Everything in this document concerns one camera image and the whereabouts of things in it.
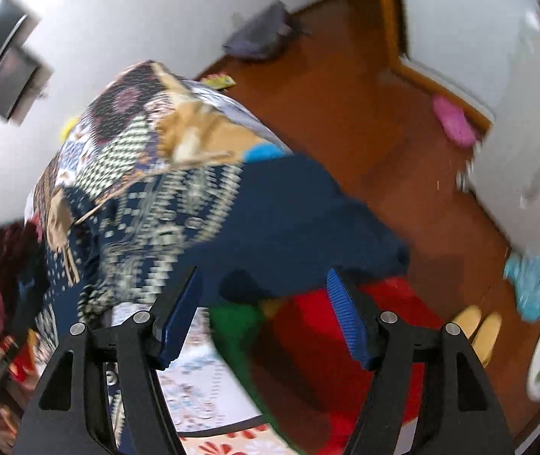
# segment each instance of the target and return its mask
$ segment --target light blue object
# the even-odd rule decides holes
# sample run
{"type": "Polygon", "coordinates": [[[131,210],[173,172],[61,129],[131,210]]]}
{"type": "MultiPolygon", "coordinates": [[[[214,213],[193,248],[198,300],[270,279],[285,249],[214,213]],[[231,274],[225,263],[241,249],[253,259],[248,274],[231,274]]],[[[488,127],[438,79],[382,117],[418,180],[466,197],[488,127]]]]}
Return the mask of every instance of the light blue object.
{"type": "Polygon", "coordinates": [[[504,265],[504,278],[515,287],[516,308],[526,322],[540,319],[540,255],[512,253],[504,265]]]}
{"type": "Polygon", "coordinates": [[[286,156],[281,148],[277,145],[271,143],[263,143],[254,145],[242,156],[242,161],[245,164],[250,164],[251,162],[260,162],[260,161],[269,161],[270,159],[278,159],[286,156]]]}

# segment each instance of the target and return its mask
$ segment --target pink slipper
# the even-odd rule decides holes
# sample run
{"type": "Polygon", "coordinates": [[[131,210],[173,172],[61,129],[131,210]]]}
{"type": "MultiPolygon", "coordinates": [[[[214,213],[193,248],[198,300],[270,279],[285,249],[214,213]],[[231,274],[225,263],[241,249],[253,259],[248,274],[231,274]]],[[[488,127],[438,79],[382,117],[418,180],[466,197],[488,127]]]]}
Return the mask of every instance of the pink slipper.
{"type": "Polygon", "coordinates": [[[434,96],[432,107],[445,133],[454,144],[460,147],[472,147],[476,143],[476,134],[463,115],[461,108],[443,96],[434,96]]]}

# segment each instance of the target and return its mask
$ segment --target blue towel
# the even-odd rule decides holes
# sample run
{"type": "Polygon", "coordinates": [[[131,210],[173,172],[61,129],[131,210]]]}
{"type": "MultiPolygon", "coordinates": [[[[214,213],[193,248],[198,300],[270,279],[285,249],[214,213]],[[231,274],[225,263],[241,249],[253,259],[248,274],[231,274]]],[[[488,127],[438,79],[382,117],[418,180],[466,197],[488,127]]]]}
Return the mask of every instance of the blue towel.
{"type": "Polygon", "coordinates": [[[512,253],[504,265],[504,278],[515,287],[516,308],[526,322],[540,319],[540,255],[512,253]]]}

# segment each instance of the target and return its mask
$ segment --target floral fabric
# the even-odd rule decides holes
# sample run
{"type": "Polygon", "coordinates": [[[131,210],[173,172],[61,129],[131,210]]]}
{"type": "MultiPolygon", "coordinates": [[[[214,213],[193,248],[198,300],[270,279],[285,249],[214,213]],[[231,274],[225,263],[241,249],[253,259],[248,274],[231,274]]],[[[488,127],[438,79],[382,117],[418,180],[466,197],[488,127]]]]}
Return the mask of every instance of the floral fabric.
{"type": "Polygon", "coordinates": [[[181,438],[187,455],[296,455],[269,424],[205,438],[181,438]]]}
{"type": "MultiPolygon", "coordinates": [[[[43,228],[46,228],[48,201],[53,189],[56,186],[72,186],[88,164],[138,116],[145,117],[149,128],[148,142],[140,149],[134,165],[129,166],[122,176],[118,176],[115,184],[107,189],[106,195],[162,164],[163,161],[157,154],[159,138],[156,126],[175,108],[171,95],[155,68],[166,72],[162,65],[151,60],[130,66],[95,98],[44,170],[33,194],[30,194],[33,210],[28,204],[25,211],[26,221],[38,214],[43,228]]],[[[185,80],[174,75],[171,77],[189,89],[192,96],[216,107],[232,122],[254,131],[284,152],[290,152],[274,133],[233,99],[194,80],[185,80]]]]}
{"type": "MultiPolygon", "coordinates": [[[[111,324],[120,325],[137,311],[149,308],[146,304],[119,304],[111,312],[111,324]]],[[[261,415],[217,353],[205,308],[196,311],[179,357],[166,370],[156,373],[180,435],[222,428],[258,419],[261,415]]],[[[120,444],[125,413],[120,401],[119,378],[120,372],[116,368],[108,373],[108,391],[113,393],[110,401],[112,418],[117,427],[114,436],[120,444]]]]}

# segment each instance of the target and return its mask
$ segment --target yellow slipper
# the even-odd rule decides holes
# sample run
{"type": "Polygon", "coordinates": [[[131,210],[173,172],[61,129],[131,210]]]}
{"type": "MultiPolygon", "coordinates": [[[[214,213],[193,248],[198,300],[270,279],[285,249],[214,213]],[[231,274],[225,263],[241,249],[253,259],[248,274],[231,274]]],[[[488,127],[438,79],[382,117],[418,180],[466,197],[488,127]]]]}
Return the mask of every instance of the yellow slipper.
{"type": "Polygon", "coordinates": [[[452,321],[457,323],[459,328],[462,329],[462,332],[466,335],[466,338],[469,339],[474,334],[474,331],[478,328],[480,323],[481,312],[478,306],[468,306],[464,311],[462,311],[457,317],[452,321]]]}
{"type": "Polygon", "coordinates": [[[499,313],[491,313],[485,318],[476,336],[474,336],[474,340],[472,340],[472,348],[483,367],[486,367],[491,361],[493,346],[496,343],[501,326],[502,316],[499,313]]]}

